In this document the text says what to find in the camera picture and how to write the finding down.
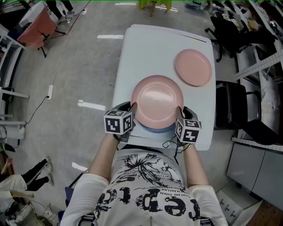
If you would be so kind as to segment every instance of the concrete floor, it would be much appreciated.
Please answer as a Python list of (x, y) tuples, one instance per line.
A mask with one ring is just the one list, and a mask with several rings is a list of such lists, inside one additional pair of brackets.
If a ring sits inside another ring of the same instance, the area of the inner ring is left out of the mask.
[[(87, 1), (72, 1), (76, 12)], [(8, 154), (15, 160), (16, 173), (24, 173), (49, 155), (54, 166), (55, 186), (43, 186), (35, 193), (35, 201), (53, 211), (65, 209), (65, 186), (80, 173), (72, 167), (75, 162), (88, 167), (104, 137), (103, 111), (78, 106), (78, 101), (111, 107), (122, 39), (97, 39), (98, 35), (121, 34), (132, 24), (147, 24), (184, 30), (208, 37), (204, 29), (213, 28), (206, 11), (193, 11), (184, 7), (183, 1), (173, 1), (178, 12), (156, 9), (149, 17), (149, 9), (140, 10), (134, 5), (115, 5), (119, 2), (98, 1), (87, 6), (85, 16), (75, 23), (68, 36), (49, 39), (44, 59), (41, 51), (27, 47), (21, 56), (12, 86), (17, 92), (29, 94), (29, 99), (15, 98), (9, 111), (16, 119), (27, 121), (36, 107), (48, 94), (60, 57), (68, 44), (54, 81), (54, 96), (45, 100), (26, 126), (26, 137)], [(59, 30), (68, 30), (70, 24), (62, 24)], [(214, 48), (218, 58), (218, 47)], [(236, 64), (229, 55), (215, 63), (216, 79), (233, 81)], [(204, 168), (210, 183), (217, 191), (229, 178), (225, 176), (232, 149), (232, 131), (215, 131), (209, 151), (201, 151)]]

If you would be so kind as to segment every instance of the white table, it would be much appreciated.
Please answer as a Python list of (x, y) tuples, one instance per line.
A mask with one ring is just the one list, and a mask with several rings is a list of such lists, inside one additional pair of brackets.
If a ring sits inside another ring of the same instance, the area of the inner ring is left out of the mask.
[[(211, 63), (212, 78), (202, 87), (191, 87), (184, 83), (175, 72), (175, 56), (183, 49), (196, 49)], [(192, 109), (202, 122), (202, 130), (196, 148), (208, 150), (211, 144), (215, 115), (215, 66), (211, 41), (195, 34), (175, 29), (154, 26), (134, 25), (128, 28), (124, 37), (123, 49), (115, 84), (112, 106), (131, 99), (136, 85), (151, 75), (163, 75), (173, 79), (184, 96), (184, 105)], [(170, 140), (174, 131), (152, 133), (137, 121), (128, 144), (162, 148)]]
[(23, 16), (21, 21), (19, 22), (19, 25), (21, 27), (25, 26), (27, 23), (32, 23), (34, 20), (38, 17), (38, 15), (42, 12), (42, 10), (45, 8), (44, 2), (38, 2), (34, 6), (32, 6), (26, 14)]
[[(3, 101), (2, 100), (2, 96), (3, 96), (3, 94), (9, 94), (9, 95), (17, 96), (17, 97), (22, 97), (22, 98), (30, 98), (29, 95), (3, 90), (2, 87), (0, 87), (0, 107), (2, 106), (2, 101)], [(0, 117), (13, 118), (14, 115), (0, 114)], [(26, 124), (25, 121), (5, 121), (5, 120), (0, 120), (0, 125), (25, 125), (25, 124)]]

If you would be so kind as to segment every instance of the shoe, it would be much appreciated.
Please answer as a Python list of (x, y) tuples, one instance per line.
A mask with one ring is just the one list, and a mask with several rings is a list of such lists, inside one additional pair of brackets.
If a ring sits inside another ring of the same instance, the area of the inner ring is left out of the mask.
[(48, 174), (48, 179), (49, 179), (48, 183), (51, 184), (51, 186), (54, 186), (54, 180), (52, 174), (50, 173)]
[(72, 9), (71, 11), (68, 11), (67, 14), (73, 14), (75, 11)]
[(61, 23), (64, 22), (66, 20), (66, 18), (64, 16), (60, 17), (60, 19), (57, 21), (57, 23)]
[(49, 171), (49, 173), (52, 172), (53, 170), (53, 167), (52, 167), (52, 163), (51, 163), (51, 159), (49, 156), (46, 157), (46, 160), (47, 160), (47, 166), (46, 166), (46, 169)]

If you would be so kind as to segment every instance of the wooden floor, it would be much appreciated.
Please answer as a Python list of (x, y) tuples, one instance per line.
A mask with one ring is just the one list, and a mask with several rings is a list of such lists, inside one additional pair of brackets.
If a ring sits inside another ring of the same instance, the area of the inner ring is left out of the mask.
[(283, 211), (263, 201), (247, 226), (283, 226)]

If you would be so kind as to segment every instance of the person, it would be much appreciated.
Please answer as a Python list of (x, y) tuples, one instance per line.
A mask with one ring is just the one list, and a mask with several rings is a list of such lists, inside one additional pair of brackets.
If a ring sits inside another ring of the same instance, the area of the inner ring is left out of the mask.
[[(61, 0), (61, 2), (65, 5), (65, 7), (68, 10), (67, 14), (74, 13), (74, 9), (69, 0)], [(63, 22), (65, 18), (62, 16), (61, 12), (56, 7), (56, 1), (47, 0), (46, 3), (48, 5), (48, 8), (58, 17), (58, 23)]]
[[(24, 191), (38, 191), (46, 183), (50, 183), (52, 186), (54, 185), (51, 174), (52, 165), (50, 157), (43, 159), (34, 168), (23, 175), (14, 174), (7, 177), (6, 171), (12, 163), (13, 159), (9, 157), (1, 170), (0, 198), (23, 197)], [(48, 169), (48, 176), (37, 179), (44, 168)]]
[(184, 144), (187, 183), (158, 150), (126, 145), (107, 134), (75, 186), (61, 226), (228, 225), (193, 144)]

